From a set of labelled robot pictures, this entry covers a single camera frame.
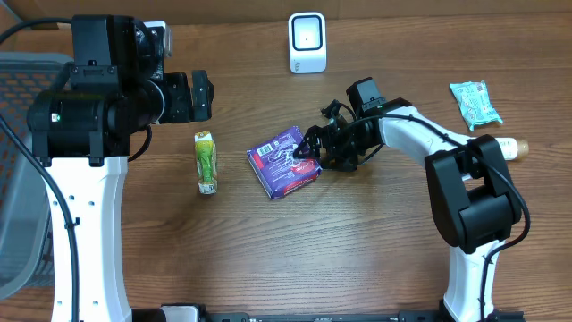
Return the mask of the purple pad package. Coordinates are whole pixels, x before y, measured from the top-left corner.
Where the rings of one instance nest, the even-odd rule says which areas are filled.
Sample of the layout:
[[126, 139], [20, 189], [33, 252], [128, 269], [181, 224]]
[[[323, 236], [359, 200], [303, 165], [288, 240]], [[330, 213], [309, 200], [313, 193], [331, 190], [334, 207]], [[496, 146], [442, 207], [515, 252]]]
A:
[[302, 139], [299, 127], [292, 126], [247, 151], [248, 161], [270, 199], [280, 199], [321, 174], [317, 160], [293, 156]]

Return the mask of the green yellow snack packet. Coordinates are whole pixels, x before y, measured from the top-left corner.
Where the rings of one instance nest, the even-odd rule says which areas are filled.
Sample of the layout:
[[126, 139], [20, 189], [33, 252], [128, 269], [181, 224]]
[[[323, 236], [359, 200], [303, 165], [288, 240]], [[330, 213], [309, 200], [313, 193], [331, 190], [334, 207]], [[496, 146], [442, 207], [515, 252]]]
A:
[[216, 194], [218, 174], [215, 141], [210, 131], [197, 132], [194, 139], [199, 192], [206, 195]]

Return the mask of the teal wipes packet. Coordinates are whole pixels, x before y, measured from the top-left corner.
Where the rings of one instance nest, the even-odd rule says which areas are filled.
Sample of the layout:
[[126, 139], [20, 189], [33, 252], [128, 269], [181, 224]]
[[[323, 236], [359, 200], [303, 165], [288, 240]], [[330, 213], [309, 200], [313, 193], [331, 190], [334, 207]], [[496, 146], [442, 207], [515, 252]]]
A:
[[487, 85], [483, 80], [451, 83], [450, 91], [470, 131], [488, 123], [503, 124], [500, 115], [492, 106]]

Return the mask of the white tube gold cap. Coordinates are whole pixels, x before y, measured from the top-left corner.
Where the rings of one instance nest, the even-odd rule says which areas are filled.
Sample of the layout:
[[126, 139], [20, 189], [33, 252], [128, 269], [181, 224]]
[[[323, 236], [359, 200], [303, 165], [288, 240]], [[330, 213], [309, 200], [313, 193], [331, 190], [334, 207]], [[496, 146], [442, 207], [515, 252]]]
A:
[[529, 154], [529, 144], [527, 140], [517, 140], [514, 138], [497, 138], [502, 155], [507, 161], [516, 161], [526, 158]]

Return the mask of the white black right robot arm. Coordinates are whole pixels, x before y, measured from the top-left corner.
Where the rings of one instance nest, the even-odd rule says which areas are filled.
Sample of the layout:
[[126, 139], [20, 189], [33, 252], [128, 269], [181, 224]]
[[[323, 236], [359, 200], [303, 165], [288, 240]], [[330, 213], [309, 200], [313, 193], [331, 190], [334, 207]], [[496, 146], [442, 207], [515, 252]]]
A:
[[357, 170], [383, 147], [414, 159], [425, 169], [433, 221], [450, 247], [448, 287], [434, 320], [523, 320], [523, 313], [492, 304], [497, 259], [514, 244], [512, 226], [529, 217], [500, 141], [448, 131], [407, 100], [386, 100], [372, 78], [354, 82], [346, 94], [350, 120], [332, 101], [322, 111], [328, 124], [308, 129], [293, 156], [341, 172]]

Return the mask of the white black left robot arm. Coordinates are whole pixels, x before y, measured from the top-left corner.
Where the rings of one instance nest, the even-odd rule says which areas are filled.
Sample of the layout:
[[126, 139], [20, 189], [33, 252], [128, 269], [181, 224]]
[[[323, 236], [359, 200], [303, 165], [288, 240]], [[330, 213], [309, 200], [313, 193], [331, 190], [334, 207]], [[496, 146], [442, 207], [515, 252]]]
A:
[[164, 21], [121, 15], [71, 20], [73, 58], [38, 94], [27, 122], [46, 174], [54, 321], [189, 321], [197, 304], [133, 309], [122, 270], [122, 193], [130, 136], [154, 124], [203, 122], [214, 88], [206, 72], [168, 73]]

